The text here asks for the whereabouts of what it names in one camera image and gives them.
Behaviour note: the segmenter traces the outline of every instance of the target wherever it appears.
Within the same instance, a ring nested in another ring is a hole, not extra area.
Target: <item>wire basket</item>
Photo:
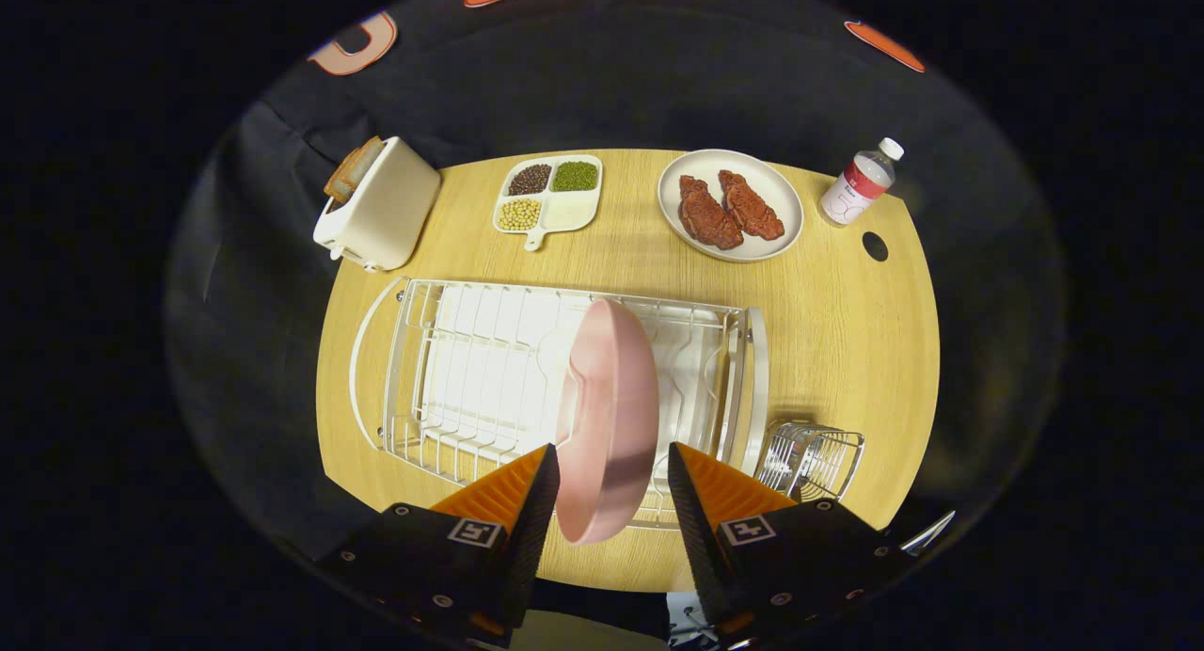
[[[840,501],[864,449],[861,433],[787,420],[777,426],[757,480],[797,502]]]
[[[384,420],[368,440],[458,485],[554,442],[568,351],[585,309],[602,296],[644,326],[661,397],[653,479],[628,526],[675,528],[668,445],[684,442],[728,458],[745,373],[746,308],[411,279],[400,296]]]

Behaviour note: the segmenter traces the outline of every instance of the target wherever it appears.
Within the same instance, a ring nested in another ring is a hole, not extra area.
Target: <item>wooden table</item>
[[[495,231],[490,217],[507,171],[547,153],[443,170],[439,196],[403,268],[367,274],[343,261],[318,355],[318,440],[326,475],[377,510],[402,501],[429,507],[459,489],[364,440],[347,385],[356,330],[400,274],[525,283],[761,307],[771,343],[769,420],[807,416],[864,433],[864,455],[844,504],[874,528],[890,523],[928,443],[940,359],[928,266],[903,201],[881,196],[852,226],[833,226],[818,206],[831,176],[771,164],[803,201],[803,235],[768,261],[719,261],[679,238],[657,206],[661,171],[683,153],[579,152],[596,154],[604,166],[597,217],[584,230],[545,236],[537,253],[524,251],[523,235]],[[867,255],[866,231],[885,241],[886,261]],[[373,318],[358,360],[358,401],[370,428],[383,408],[394,316]],[[737,442],[742,449],[740,433]],[[549,527],[538,575],[610,590],[694,587],[681,537],[665,529],[628,527],[603,543],[572,548]]]

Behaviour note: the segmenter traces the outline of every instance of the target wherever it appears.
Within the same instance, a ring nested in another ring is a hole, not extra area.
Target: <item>pink bowl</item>
[[[656,365],[636,315],[613,300],[585,312],[556,422],[556,516],[571,545],[606,540],[636,515],[656,457]]]

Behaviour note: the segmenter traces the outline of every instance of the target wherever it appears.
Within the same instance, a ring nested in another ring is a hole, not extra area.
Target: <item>plastic bottle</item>
[[[903,146],[883,140],[878,149],[863,149],[820,200],[827,218],[848,226],[861,212],[869,208],[886,188],[895,183],[895,161],[903,158]]]

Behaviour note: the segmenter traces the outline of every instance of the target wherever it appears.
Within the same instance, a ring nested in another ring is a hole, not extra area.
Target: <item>white toaster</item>
[[[344,256],[370,273],[401,268],[414,251],[442,179],[393,136],[347,205],[327,197],[313,241],[330,249],[331,261]]]

